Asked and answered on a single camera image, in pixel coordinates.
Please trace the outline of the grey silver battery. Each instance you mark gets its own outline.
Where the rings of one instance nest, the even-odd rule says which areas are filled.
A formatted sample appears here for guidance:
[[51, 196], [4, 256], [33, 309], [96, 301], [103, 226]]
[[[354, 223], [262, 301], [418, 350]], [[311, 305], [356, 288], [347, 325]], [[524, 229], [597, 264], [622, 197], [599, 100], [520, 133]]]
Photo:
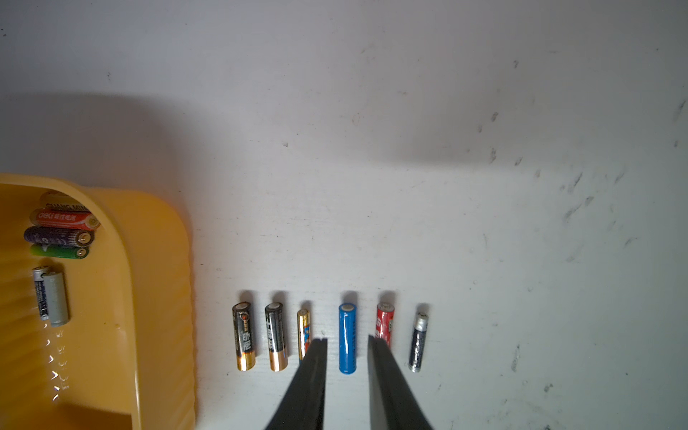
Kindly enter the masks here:
[[70, 320], [70, 314], [62, 272], [45, 273], [42, 275], [42, 279], [51, 326], [59, 327], [67, 324]]

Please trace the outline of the dark blue silver slim battery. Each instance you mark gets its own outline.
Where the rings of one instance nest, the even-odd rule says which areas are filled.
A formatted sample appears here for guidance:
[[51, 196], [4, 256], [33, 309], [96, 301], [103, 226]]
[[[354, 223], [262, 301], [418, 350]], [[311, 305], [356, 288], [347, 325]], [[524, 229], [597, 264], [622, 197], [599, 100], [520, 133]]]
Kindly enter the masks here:
[[428, 321], [429, 318], [426, 313], [418, 312], [416, 314], [411, 338], [410, 356], [408, 357], [408, 368], [413, 373], [418, 373], [422, 367]]

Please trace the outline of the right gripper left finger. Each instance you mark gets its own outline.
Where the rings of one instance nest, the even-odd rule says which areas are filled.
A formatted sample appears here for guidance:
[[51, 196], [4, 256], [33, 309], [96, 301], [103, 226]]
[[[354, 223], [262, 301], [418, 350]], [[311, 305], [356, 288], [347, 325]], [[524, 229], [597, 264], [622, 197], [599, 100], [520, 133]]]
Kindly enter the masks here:
[[266, 429], [324, 428], [327, 339], [315, 339]]

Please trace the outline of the black gold slim battery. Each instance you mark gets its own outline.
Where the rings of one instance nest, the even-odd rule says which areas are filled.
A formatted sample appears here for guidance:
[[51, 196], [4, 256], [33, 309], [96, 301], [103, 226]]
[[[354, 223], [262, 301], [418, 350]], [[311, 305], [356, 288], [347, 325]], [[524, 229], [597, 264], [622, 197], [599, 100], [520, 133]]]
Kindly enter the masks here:
[[270, 366], [273, 372], [281, 372], [288, 366], [283, 308], [281, 302], [273, 302], [265, 306], [264, 310]]

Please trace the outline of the green battery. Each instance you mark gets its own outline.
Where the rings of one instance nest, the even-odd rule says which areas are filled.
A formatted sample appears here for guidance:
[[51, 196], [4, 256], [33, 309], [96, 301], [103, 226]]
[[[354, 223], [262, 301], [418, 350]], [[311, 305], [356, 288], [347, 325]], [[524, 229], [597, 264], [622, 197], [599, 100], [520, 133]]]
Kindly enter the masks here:
[[30, 246], [30, 253], [40, 257], [81, 260], [89, 255], [90, 249], [89, 247], [61, 247], [60, 245], [34, 244]]

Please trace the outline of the white blue striped battery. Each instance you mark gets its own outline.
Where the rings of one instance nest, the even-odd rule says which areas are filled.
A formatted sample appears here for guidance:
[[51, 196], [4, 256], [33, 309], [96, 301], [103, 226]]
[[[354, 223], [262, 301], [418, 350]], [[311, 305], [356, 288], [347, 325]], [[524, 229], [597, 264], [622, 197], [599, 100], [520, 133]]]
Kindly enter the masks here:
[[39, 318], [41, 321], [47, 321], [49, 319], [48, 313], [48, 301], [46, 295], [45, 284], [43, 281], [43, 275], [50, 272], [49, 266], [39, 266], [32, 270], [32, 279], [34, 282]]

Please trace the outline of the gold blue slim battery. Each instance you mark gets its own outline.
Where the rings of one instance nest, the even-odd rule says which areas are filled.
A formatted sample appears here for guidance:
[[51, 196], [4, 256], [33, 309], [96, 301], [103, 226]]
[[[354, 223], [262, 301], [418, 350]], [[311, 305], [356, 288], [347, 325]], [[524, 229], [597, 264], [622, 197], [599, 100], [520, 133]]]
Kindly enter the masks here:
[[297, 351], [300, 361], [305, 358], [310, 344], [310, 311], [307, 308], [301, 308], [297, 311]]

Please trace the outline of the black copper battery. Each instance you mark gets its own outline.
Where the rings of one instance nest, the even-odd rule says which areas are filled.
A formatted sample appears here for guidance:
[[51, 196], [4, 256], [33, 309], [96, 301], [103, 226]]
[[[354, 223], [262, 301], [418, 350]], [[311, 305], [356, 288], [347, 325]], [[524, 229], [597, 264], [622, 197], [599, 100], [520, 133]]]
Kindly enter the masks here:
[[232, 308], [234, 336], [236, 343], [236, 365], [241, 372], [247, 372], [255, 366], [254, 336], [252, 330], [252, 304], [239, 302]]

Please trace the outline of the blue cylindrical battery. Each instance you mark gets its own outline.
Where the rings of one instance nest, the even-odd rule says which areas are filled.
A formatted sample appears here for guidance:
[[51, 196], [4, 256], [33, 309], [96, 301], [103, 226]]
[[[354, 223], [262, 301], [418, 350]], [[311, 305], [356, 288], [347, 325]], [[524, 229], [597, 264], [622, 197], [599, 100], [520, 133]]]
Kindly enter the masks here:
[[357, 369], [357, 307], [344, 303], [339, 307], [339, 369], [353, 374]]

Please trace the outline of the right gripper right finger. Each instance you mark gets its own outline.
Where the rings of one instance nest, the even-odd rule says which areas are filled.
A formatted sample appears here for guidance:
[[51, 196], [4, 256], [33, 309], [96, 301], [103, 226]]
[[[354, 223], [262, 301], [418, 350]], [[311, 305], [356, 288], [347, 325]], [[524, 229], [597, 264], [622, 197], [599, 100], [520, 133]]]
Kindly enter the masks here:
[[432, 429], [384, 340], [368, 337], [367, 365], [372, 429]]

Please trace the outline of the blue purple battery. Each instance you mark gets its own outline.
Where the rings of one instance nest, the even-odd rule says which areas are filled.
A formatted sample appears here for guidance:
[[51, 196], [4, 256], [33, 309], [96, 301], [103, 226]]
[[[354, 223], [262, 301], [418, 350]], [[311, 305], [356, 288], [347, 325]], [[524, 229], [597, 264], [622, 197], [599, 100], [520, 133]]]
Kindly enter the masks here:
[[61, 229], [33, 226], [23, 233], [24, 240], [36, 245], [57, 245], [58, 247], [89, 247], [95, 240], [90, 230]]

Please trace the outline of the yellow plastic storage box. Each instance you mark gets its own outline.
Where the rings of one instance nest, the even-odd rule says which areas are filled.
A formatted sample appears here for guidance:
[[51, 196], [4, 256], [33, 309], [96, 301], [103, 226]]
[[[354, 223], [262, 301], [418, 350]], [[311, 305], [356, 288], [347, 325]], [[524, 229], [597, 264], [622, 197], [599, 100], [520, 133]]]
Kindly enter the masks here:
[[[55, 190], [100, 221], [81, 260], [30, 253], [23, 233]], [[41, 321], [32, 270], [62, 272], [70, 320]], [[148, 193], [1, 177], [1, 426], [192, 429], [195, 353], [189, 236]]]

